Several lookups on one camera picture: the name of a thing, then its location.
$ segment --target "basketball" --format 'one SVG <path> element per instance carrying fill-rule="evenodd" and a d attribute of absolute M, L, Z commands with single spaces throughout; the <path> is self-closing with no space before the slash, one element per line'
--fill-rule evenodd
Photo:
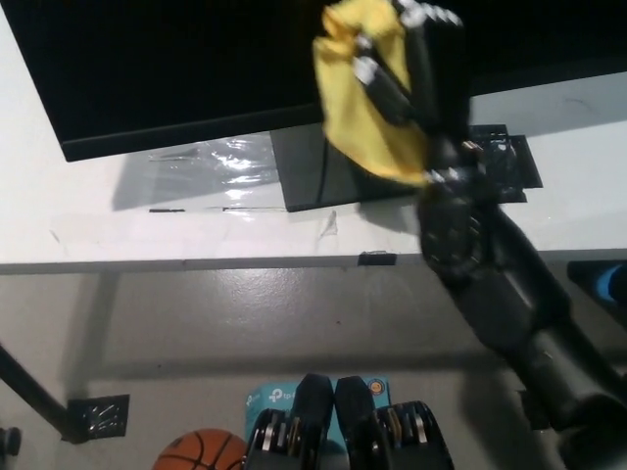
<path fill-rule="evenodd" d="M 201 429 L 176 439 L 153 470 L 240 470 L 246 443 L 222 429 Z"/>

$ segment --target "concrete floor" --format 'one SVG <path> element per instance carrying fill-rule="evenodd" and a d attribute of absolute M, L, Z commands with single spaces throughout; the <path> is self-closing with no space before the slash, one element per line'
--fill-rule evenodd
<path fill-rule="evenodd" d="M 567 288 L 620 362 L 625 333 Z M 24 430 L 14 470 L 150 469 L 187 431 L 241 435 L 250 390 L 308 371 L 386 375 L 394 401 L 433 408 L 458 468 L 561 468 L 423 267 L 14 276 L 0 305 L 0 341 L 56 398 L 131 396 L 125 438 L 71 446 L 0 384 L 0 425 Z"/>

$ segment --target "monitor screen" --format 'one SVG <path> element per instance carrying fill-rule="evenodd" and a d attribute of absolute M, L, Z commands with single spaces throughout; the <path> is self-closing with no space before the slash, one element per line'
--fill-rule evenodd
<path fill-rule="evenodd" d="M 70 161 L 320 121 L 324 3 L 0 0 Z M 475 94 L 627 70 L 627 2 L 440 4 Z"/>

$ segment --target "white desk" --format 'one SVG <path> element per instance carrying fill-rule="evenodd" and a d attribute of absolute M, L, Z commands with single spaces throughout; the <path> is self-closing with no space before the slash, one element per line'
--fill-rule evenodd
<path fill-rule="evenodd" d="M 349 266 L 377 251 L 419 259 L 407 201 L 290 214 L 276 183 L 257 190 L 265 209 L 115 211 L 125 168 L 139 164 L 67 164 L 4 15 L 0 57 L 0 272 Z M 474 100 L 474 122 L 529 137 L 545 188 L 505 210 L 546 258 L 627 255 L 625 90 L 622 73 Z M 150 168 L 137 169 L 150 191 Z M 223 200 L 203 197 L 203 207 Z"/>

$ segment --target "monitor stand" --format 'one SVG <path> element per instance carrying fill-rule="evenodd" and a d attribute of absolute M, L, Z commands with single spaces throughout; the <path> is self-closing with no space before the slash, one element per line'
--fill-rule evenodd
<path fill-rule="evenodd" d="M 473 126 L 472 134 L 473 140 L 484 148 L 488 174 L 501 189 L 501 202 L 524 203 L 524 188 L 542 187 L 523 136 L 509 137 L 504 125 Z M 328 144 L 321 124 L 273 130 L 270 137 L 285 207 L 289 212 L 415 193 L 413 187 L 379 178 L 353 163 Z M 491 152 L 491 147 L 502 148 L 498 144 L 505 140 L 507 148 L 512 151 Z"/>

